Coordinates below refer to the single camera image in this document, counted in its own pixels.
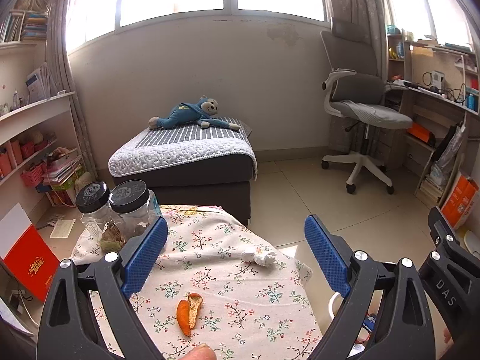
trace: black jar lid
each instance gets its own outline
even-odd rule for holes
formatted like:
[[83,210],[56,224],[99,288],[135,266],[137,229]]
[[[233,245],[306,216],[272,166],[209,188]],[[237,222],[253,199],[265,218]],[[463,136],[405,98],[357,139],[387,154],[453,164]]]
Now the black jar lid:
[[103,181],[94,181],[83,187],[75,198],[78,211],[89,214],[109,201],[110,190]]
[[149,197],[147,185],[141,180],[128,180],[117,185],[109,196],[110,206],[117,214],[126,214],[143,206]]

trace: blue stuffed monkey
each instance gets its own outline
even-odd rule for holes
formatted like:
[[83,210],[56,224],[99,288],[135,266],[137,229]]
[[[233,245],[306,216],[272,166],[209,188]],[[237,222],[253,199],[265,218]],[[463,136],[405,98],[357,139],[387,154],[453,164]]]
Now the blue stuffed monkey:
[[153,130],[155,128],[172,128],[179,124],[196,122],[201,128],[210,126],[229,128],[231,130],[240,130],[240,126],[235,123],[228,123],[223,120],[211,117],[218,112],[218,103],[214,99],[209,99],[205,95],[200,98],[196,104],[180,103],[171,111],[168,118],[152,117],[148,122],[148,127]]

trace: wall stain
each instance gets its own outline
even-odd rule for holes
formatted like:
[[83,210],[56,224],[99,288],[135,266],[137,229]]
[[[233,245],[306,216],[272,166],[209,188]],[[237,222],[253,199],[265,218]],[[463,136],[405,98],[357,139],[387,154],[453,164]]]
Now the wall stain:
[[267,36],[272,40],[280,38],[289,47],[295,46],[300,39],[293,24],[270,24],[267,27]]

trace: office chair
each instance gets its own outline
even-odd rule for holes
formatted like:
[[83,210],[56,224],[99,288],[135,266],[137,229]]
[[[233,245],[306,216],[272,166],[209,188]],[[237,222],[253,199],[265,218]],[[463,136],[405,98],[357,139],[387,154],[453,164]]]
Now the office chair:
[[332,72],[322,84],[326,91],[324,107],[328,114],[351,117],[365,123],[366,129],[360,152],[345,155],[326,155],[322,168],[328,169],[329,162],[355,163],[346,181],[346,191],[355,192],[355,178],[362,167],[366,167],[387,185],[387,192],[394,193],[392,180],[379,167],[382,161],[367,155],[370,126],[399,130],[410,128],[412,119],[380,105],[385,92],[385,83],[378,77],[377,61],[372,46],[366,42],[361,26],[332,18],[332,30],[321,31],[323,45]]

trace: metal screw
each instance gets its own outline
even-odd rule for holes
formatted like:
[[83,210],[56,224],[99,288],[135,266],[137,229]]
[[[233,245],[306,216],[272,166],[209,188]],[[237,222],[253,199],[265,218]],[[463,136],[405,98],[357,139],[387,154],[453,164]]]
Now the metal screw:
[[402,265],[406,266],[407,268],[410,268],[413,263],[411,261],[411,259],[408,259],[408,258],[402,258]]
[[111,251],[110,253],[107,253],[104,257],[105,261],[108,261],[111,263],[112,261],[115,261],[118,258],[118,254],[114,251]]
[[368,254],[365,253],[363,250],[359,250],[355,252],[355,258],[360,261],[365,261],[368,259]]
[[70,259],[63,259],[62,261],[60,261],[60,268],[68,268],[70,264]]

